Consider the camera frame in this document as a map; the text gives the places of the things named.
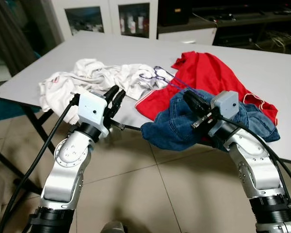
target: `denim jeans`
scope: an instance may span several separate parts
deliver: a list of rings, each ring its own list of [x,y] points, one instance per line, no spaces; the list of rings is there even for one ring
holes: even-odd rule
[[[183,99],[183,93],[186,90],[174,95],[170,100],[169,108],[158,113],[153,123],[142,125],[143,138],[158,148],[166,150],[181,151],[198,143],[212,145],[226,151],[221,142],[214,139],[209,141],[207,133],[198,130],[198,128],[193,131],[191,125],[198,118]],[[214,97],[203,90],[196,90],[196,93],[209,104]],[[240,102],[239,112],[232,120],[242,123],[266,142],[276,141],[280,138],[272,121],[253,104]]]

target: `tile floor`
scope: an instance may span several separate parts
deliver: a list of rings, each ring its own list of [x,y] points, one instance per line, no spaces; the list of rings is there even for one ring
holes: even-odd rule
[[[51,116],[44,124],[47,132],[56,120]],[[55,145],[68,128],[60,126]],[[0,121],[0,151],[21,171],[42,144],[26,116]],[[43,186],[52,165],[47,150],[31,180]],[[1,163],[0,175],[5,179],[4,210],[15,176]],[[39,197],[29,195],[5,232],[21,232],[38,205]],[[114,130],[96,144],[70,232],[98,233],[113,219],[123,221],[129,233],[255,232],[249,202],[226,153],[198,145],[182,153],[160,150],[129,130]]]

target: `table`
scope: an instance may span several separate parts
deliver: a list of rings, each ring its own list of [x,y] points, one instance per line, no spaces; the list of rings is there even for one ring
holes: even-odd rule
[[[71,71],[81,58],[96,58],[106,65],[144,63],[174,74],[170,66],[182,52],[192,50],[220,58],[248,90],[278,108],[281,139],[270,145],[281,158],[291,161],[291,55],[287,54],[82,31],[0,86],[0,99],[39,106],[38,82],[56,71]],[[150,121],[137,112],[134,104],[135,100],[125,97],[114,119],[136,127]]]

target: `white garment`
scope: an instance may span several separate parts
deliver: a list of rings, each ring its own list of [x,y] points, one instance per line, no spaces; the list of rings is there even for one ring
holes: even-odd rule
[[[173,79],[164,70],[157,73],[167,82]],[[75,63],[71,73],[56,72],[39,83],[40,105],[44,112],[52,109],[60,116],[75,93],[81,94],[90,89],[107,91],[114,85],[125,90],[127,96],[138,100],[144,92],[153,90],[155,86],[163,88],[167,85],[162,78],[155,76],[154,69],[143,64],[105,66],[96,59],[81,59]],[[78,120],[78,107],[73,106],[64,121],[75,124]]]

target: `red t-shirt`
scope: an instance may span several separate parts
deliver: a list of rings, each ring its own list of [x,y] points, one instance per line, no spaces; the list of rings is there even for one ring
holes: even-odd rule
[[[239,101],[256,105],[275,125],[278,110],[274,105],[261,100],[248,91],[237,79],[233,71],[221,60],[209,53],[184,52],[172,65],[178,70],[176,78],[170,83],[181,89],[187,88],[185,84],[195,89],[202,89],[217,95],[221,91],[238,92]],[[156,115],[169,107],[169,100],[180,90],[172,85],[151,91],[139,100],[135,108],[142,115],[154,120]]]

